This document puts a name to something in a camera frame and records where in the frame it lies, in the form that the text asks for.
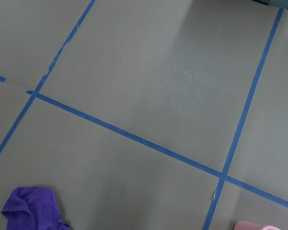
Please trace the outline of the pink plastic bin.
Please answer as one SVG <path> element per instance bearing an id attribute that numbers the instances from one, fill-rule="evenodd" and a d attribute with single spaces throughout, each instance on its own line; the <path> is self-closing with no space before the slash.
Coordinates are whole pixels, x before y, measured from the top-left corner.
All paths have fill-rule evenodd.
<path id="1" fill-rule="evenodd" d="M 240 220 L 235 224 L 234 230 L 279 230 L 279 228 Z"/>

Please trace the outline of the purple cloth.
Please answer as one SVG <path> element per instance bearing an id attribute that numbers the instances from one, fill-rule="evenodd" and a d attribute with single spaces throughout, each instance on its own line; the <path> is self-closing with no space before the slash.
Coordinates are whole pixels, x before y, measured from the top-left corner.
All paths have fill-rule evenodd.
<path id="1" fill-rule="evenodd" d="M 8 230 L 69 230 L 59 212 L 53 190 L 45 187 L 14 189 L 1 210 Z"/>

